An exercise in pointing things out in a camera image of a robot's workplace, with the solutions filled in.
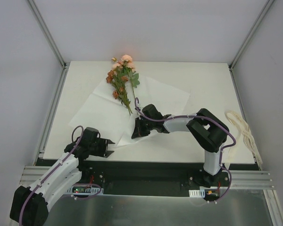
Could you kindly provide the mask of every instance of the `flower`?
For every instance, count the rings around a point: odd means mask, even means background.
[[[108,72],[107,74],[109,77],[112,77],[114,75],[114,71],[110,70],[110,72]]]
[[[120,67],[120,66],[121,66],[121,64],[115,63],[115,64],[112,65],[112,70],[115,70],[117,67]]]
[[[127,63],[127,67],[129,68],[135,68],[135,65],[133,63]]]
[[[113,80],[113,78],[112,78],[111,76],[108,76],[108,77],[106,78],[107,83],[111,83],[112,80]]]
[[[118,98],[118,92],[116,90],[113,91],[112,95],[115,99]]]
[[[123,62],[124,62],[124,61],[126,61],[126,62],[132,62],[132,57],[129,56],[129,55],[123,55],[122,58],[121,58],[121,60],[122,60]]]
[[[129,79],[127,78],[127,76],[122,76],[122,81],[126,82],[126,81],[129,81]]]

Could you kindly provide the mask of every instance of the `white tabletop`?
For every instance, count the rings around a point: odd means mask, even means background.
[[[201,108],[207,108],[228,126],[235,137],[238,135],[237,129],[225,117],[227,110],[241,113],[227,64],[135,62],[135,65],[140,75],[190,93],[183,114],[196,113]],[[61,156],[65,146],[71,142],[73,127],[68,125],[69,122],[107,76],[110,68],[111,62],[71,62],[45,148],[44,159],[57,159]],[[187,132],[158,134],[133,145],[108,149],[115,152],[107,159],[91,156],[89,160],[204,162],[204,150],[192,134]],[[237,144],[232,163],[254,163],[252,153],[242,140]]]

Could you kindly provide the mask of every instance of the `purple cable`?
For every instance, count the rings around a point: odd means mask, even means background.
[[[83,136],[83,132],[84,132],[84,128],[83,126],[77,126],[74,131],[72,132],[72,137],[73,137],[73,134],[75,133],[75,131],[78,129],[78,128],[81,128],[82,129],[82,132],[81,132],[81,135],[77,141],[77,143],[75,144],[75,146],[73,147],[73,149],[69,152],[69,154],[62,160],[62,163],[66,161],[66,159],[72,154],[72,152],[75,151],[76,147],[79,145],[81,139],[82,139],[82,136]],[[53,174],[54,171],[57,170],[57,168],[59,168],[59,166],[61,166],[62,164],[59,163],[58,165],[56,165],[55,168],[53,168],[45,177],[43,180],[41,180],[40,184],[42,185],[50,176],[51,174]],[[24,213],[24,209],[25,209],[25,206],[27,205],[29,199],[32,197],[32,195],[35,193],[35,191],[39,188],[40,186],[37,185],[33,190],[32,192],[28,195],[28,197],[26,198],[25,202],[23,203],[23,206],[21,208],[21,211],[20,211],[20,216],[19,216],[19,225],[22,226],[22,218],[23,218],[23,213]]]
[[[174,116],[174,117],[169,117],[167,119],[161,119],[161,120],[156,120],[156,119],[151,119],[147,116],[145,116],[139,109],[139,107],[137,106],[137,104],[139,104],[140,101],[138,98],[135,98],[134,100],[134,104],[135,104],[135,109],[137,110],[137,112],[142,116],[144,117],[145,119],[148,119],[150,121],[156,121],[156,122],[163,122],[163,121],[169,121],[169,120],[173,120],[173,119],[178,119],[178,118],[199,118],[199,119],[205,119],[207,121],[210,121],[212,122],[213,124],[215,124],[216,126],[218,126],[220,129],[222,129],[222,131],[224,131],[232,140],[233,140],[233,143],[230,144],[230,145],[226,145],[226,146],[223,146],[221,149],[220,149],[220,157],[219,157],[219,165],[220,165],[220,168],[222,170],[225,170],[228,175],[229,175],[229,186],[227,187],[226,191],[219,197],[218,200],[220,200],[222,197],[224,197],[224,195],[226,195],[228,193],[228,191],[230,190],[230,187],[231,187],[231,184],[232,184],[232,174],[231,172],[222,166],[222,152],[225,148],[227,147],[232,147],[234,145],[236,145],[236,139],[234,138],[234,136],[229,132],[227,131],[224,127],[222,127],[219,123],[217,123],[216,121],[212,120],[211,118],[209,117],[205,117],[205,116],[200,116],[200,115],[178,115],[178,116]]]

